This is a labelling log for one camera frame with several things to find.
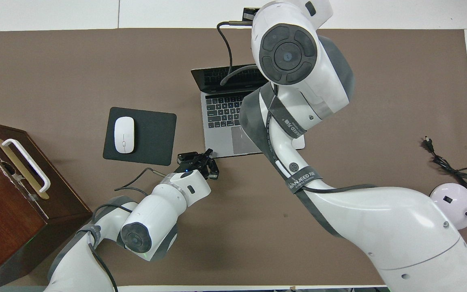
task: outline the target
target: mouse pad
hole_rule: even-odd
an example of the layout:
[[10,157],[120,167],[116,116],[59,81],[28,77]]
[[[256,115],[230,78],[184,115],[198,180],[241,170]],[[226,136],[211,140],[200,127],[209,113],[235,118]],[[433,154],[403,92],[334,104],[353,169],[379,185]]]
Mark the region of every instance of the mouse pad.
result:
[[[130,116],[135,120],[135,148],[127,154],[115,148],[115,121],[122,116]],[[107,120],[102,156],[112,160],[170,165],[175,132],[175,114],[112,107]]]

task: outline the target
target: wooden cabinet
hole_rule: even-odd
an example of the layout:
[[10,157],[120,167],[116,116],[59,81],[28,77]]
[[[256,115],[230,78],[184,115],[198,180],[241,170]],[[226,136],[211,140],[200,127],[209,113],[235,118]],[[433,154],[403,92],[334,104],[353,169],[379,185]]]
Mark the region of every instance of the wooden cabinet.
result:
[[19,141],[51,186],[39,193],[40,172],[14,144],[0,145],[0,286],[28,274],[91,217],[26,132],[0,125],[0,143],[7,139]]

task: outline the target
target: laptop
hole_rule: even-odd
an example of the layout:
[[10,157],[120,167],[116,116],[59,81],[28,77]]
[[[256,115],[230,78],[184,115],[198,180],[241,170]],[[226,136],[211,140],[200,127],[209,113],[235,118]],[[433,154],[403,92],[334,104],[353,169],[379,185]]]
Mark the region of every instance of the laptop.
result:
[[[232,67],[232,72],[246,65]],[[205,148],[214,150],[213,157],[233,157],[261,153],[239,124],[242,100],[268,80],[258,69],[248,69],[232,76],[221,86],[228,67],[191,70],[201,91]],[[294,139],[296,149],[304,148],[304,136]]]

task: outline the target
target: brown mat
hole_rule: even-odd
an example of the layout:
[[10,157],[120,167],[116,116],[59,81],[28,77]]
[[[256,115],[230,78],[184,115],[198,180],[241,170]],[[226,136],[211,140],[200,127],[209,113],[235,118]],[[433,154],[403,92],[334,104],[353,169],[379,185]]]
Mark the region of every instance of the brown mat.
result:
[[[454,182],[419,144],[429,135],[439,155],[467,167],[464,32],[319,33],[345,54],[356,94],[306,134],[300,151],[306,161],[335,187],[375,183],[429,194]],[[251,63],[250,30],[226,35],[235,63]],[[146,166],[102,158],[109,108],[175,113],[174,155],[203,151],[190,70],[225,64],[225,45],[213,29],[0,32],[0,124],[28,131],[94,208]],[[365,254],[323,230],[263,155],[217,164],[212,194],[181,216],[164,260],[149,263],[113,243],[99,246],[119,285],[382,284]],[[156,166],[165,173],[175,168],[175,162]],[[150,191],[157,181],[150,174],[137,187]],[[141,199],[133,191],[120,194]],[[467,228],[461,233],[467,241]],[[46,285],[48,264],[21,283]]]

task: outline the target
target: white handle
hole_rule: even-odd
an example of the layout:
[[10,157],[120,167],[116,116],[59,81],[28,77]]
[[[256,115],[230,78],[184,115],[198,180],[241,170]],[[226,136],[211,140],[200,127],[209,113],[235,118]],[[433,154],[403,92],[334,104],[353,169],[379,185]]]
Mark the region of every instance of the white handle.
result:
[[37,163],[35,163],[35,161],[32,159],[32,157],[30,157],[30,154],[28,154],[28,152],[24,149],[24,147],[19,143],[18,140],[7,139],[1,144],[3,146],[9,146],[11,143],[15,145],[17,150],[19,150],[19,152],[21,152],[21,154],[24,156],[24,158],[26,158],[28,163],[30,163],[32,168],[34,168],[35,172],[37,172],[37,174],[39,174],[39,177],[41,177],[41,179],[44,181],[44,186],[41,187],[39,192],[41,192],[41,193],[46,192],[46,190],[48,190],[48,188],[50,188],[50,179],[46,176],[46,174],[44,174],[43,170],[41,170],[39,165],[37,165]]

